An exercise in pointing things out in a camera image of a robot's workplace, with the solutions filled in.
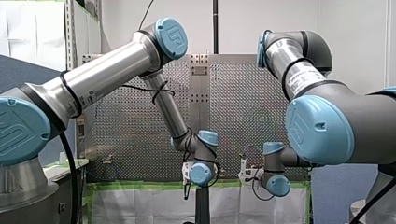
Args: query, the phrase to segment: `white wall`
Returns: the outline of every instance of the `white wall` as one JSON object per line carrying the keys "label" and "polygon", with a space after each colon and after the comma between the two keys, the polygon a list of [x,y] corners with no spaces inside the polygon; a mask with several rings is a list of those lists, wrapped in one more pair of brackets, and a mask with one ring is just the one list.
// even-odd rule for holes
{"label": "white wall", "polygon": [[265,30],[316,32],[318,0],[219,0],[219,53],[255,54]]}
{"label": "white wall", "polygon": [[386,85],[388,0],[320,0],[319,33],[332,51],[331,78],[353,91]]}
{"label": "white wall", "polygon": [[[102,1],[103,52],[130,40],[149,2]],[[189,52],[213,52],[212,0],[154,1],[145,24],[162,17],[181,22],[189,39]],[[256,53],[265,29],[316,31],[318,0],[219,0],[219,53]]]}

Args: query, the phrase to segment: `metal frame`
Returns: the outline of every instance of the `metal frame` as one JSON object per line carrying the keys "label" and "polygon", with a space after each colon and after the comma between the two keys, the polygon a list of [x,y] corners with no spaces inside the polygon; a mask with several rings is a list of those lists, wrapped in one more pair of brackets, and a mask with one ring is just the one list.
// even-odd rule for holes
{"label": "metal frame", "polygon": [[65,34],[66,34],[66,70],[72,70],[78,66],[76,32],[74,23],[74,2],[75,0],[65,0]]}
{"label": "metal frame", "polygon": [[[89,62],[97,57],[100,57],[100,55],[84,55],[83,62]],[[288,102],[284,98],[277,80],[275,80],[268,71],[257,68],[255,60],[255,55],[192,54],[186,55],[181,60],[166,65],[163,70],[165,77],[170,81],[168,84],[169,88],[177,93],[176,103],[186,123],[196,132],[201,129],[213,129],[215,131],[220,131],[218,154],[219,161],[222,163],[222,168],[225,168],[226,174],[228,173],[225,178],[237,178],[237,174],[240,169],[239,152],[242,152],[246,145],[251,143],[254,144],[256,148],[254,152],[247,154],[248,164],[260,166],[262,165],[262,155],[260,151],[263,141],[288,142],[283,125],[283,113],[286,111]],[[222,82],[229,75],[232,75],[233,77],[230,78],[234,78],[236,81],[230,83]],[[186,82],[180,81],[179,78],[182,78],[183,80],[186,80],[185,78],[187,78],[189,80],[189,84],[184,86]],[[143,82],[138,78],[132,80],[129,84],[134,84],[143,88],[145,87]],[[240,97],[237,96],[237,94],[235,95],[235,101],[238,103],[231,103],[230,105],[227,105],[227,102],[224,104],[219,102],[224,96],[223,91],[226,90],[237,91],[238,94],[240,93]],[[117,90],[115,93],[111,94],[112,96],[109,96],[111,99],[107,100],[107,98],[105,98],[103,105],[100,105],[96,108],[93,106],[91,112],[87,112],[85,115],[86,130],[90,130],[92,128],[91,126],[93,120],[95,120],[95,124],[100,123],[100,127],[95,127],[96,125],[93,125],[93,135],[90,133],[90,131],[86,131],[86,139],[83,140],[89,143],[87,144],[87,150],[90,152],[87,152],[86,154],[90,154],[89,158],[94,159],[94,162],[90,168],[91,173],[97,174],[100,178],[109,179],[111,173],[114,174],[114,171],[112,171],[114,170],[114,167],[112,168],[111,166],[125,163],[123,165],[119,165],[118,172],[120,173],[120,176],[118,176],[118,179],[145,179],[155,181],[181,180],[181,172],[179,170],[181,167],[182,155],[179,152],[170,149],[168,146],[169,138],[163,138],[160,136],[157,137],[157,134],[161,134],[161,136],[167,136],[167,131],[155,106],[150,105],[151,102],[149,94],[145,94],[141,91],[132,91],[130,95],[131,97],[125,98],[126,95],[124,94],[126,91],[127,90]],[[111,116],[115,116],[114,113],[118,113],[117,111],[114,111],[114,108],[108,107],[110,105],[114,106],[114,104],[121,106],[120,110],[124,111],[123,114],[132,113],[127,116],[128,118],[137,116],[137,118],[143,119],[142,122],[148,122],[148,126],[154,128],[155,131],[151,131],[151,128],[148,126],[142,127],[141,125],[128,127],[127,130],[123,130],[124,128],[122,127],[124,126],[120,126],[120,128],[115,130],[111,128],[112,131],[110,131],[110,129],[109,131],[119,132],[119,134],[122,135],[126,134],[125,137],[128,136],[128,138],[134,138],[134,136],[137,136],[135,134],[138,133],[148,132],[155,134],[153,137],[156,138],[155,146],[157,149],[155,149],[155,146],[153,146],[150,150],[154,151],[136,151],[133,150],[133,145],[130,145],[129,149],[103,148],[103,144],[106,144],[106,141],[120,141],[120,139],[100,139],[100,136],[103,135],[103,133],[99,134],[100,131],[98,131],[98,129],[101,129],[101,127],[105,128],[105,126],[103,126],[104,122],[108,123],[106,119],[111,119]],[[107,112],[108,109],[113,110],[113,112],[111,112],[112,114]],[[236,112],[239,113],[239,115],[247,113],[246,116],[249,118],[246,118],[246,124],[244,124],[244,127],[236,127],[233,124],[234,120],[232,120],[232,116],[222,116],[221,114],[225,113],[225,111],[222,111],[221,109],[228,111],[232,109],[242,110]],[[252,109],[258,110],[256,111],[257,113],[251,115],[250,110]],[[267,123],[269,119],[265,118],[264,121],[262,121],[263,124],[257,123],[260,122],[260,120],[256,120],[255,116],[259,116],[259,119],[262,119],[262,117],[265,117],[263,114],[265,111],[270,112],[270,117],[272,116],[271,119],[274,119],[272,120],[273,124]],[[99,114],[98,119],[93,118],[94,114]],[[234,130],[239,128],[240,130],[246,130],[246,132],[238,133]],[[115,138],[118,138],[117,135],[114,135],[114,133],[108,133],[108,137],[110,136],[115,136]],[[234,140],[227,142],[227,138],[234,138]],[[145,140],[134,139],[134,141],[140,142],[140,145],[138,144],[139,146],[145,146],[145,144],[154,144],[147,142],[151,141],[148,138]],[[126,160],[126,158],[124,158],[120,161],[119,156],[114,155],[120,152],[123,157],[130,157],[131,159]],[[106,162],[108,161],[107,159],[109,157],[112,158],[111,163]],[[135,165],[128,165],[128,163],[130,164],[132,161],[143,163],[143,165],[141,167],[139,166],[138,168]],[[161,169],[165,169],[166,166],[173,167],[170,170],[171,173],[174,173],[173,175],[162,176],[153,174]],[[292,181],[310,179],[309,173],[302,168],[287,168],[286,176]]]}

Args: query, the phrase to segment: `white cloth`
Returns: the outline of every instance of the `white cloth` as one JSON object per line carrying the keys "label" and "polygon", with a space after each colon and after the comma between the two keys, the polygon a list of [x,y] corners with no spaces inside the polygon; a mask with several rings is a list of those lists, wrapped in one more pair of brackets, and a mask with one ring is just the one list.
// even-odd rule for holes
{"label": "white cloth", "polygon": [[[257,190],[268,197],[264,189]],[[292,189],[284,198],[262,202],[245,186],[210,189],[213,224],[305,224],[306,189]],[[195,190],[98,190],[92,196],[92,224],[175,224],[194,221]]]}

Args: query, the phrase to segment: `green tape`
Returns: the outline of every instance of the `green tape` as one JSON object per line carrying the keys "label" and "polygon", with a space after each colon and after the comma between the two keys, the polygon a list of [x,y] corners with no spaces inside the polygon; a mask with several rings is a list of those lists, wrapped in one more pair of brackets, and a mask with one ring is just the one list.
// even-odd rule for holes
{"label": "green tape", "polygon": [[306,208],[305,208],[305,217],[306,224],[310,224],[311,222],[311,183],[306,181]]}
{"label": "green tape", "polygon": [[[291,181],[292,189],[306,189],[306,222],[309,224],[310,217],[310,200],[311,200],[311,184],[309,181],[294,182]],[[218,180],[218,182],[211,188],[234,188],[241,187],[239,180],[227,179]],[[183,182],[145,182],[145,181],[115,181],[103,183],[91,183],[87,185],[87,208],[88,208],[88,223],[92,224],[92,201],[93,195],[99,190],[119,190],[119,189],[145,189],[145,190],[176,190],[183,189]]]}
{"label": "green tape", "polygon": [[1,0],[2,2],[64,2],[64,0]]}

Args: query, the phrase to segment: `metal stand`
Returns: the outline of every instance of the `metal stand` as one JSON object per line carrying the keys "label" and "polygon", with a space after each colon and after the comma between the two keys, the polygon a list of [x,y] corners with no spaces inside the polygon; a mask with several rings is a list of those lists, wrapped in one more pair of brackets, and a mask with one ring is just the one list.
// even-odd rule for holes
{"label": "metal stand", "polygon": [[210,224],[209,188],[195,192],[195,224]]}

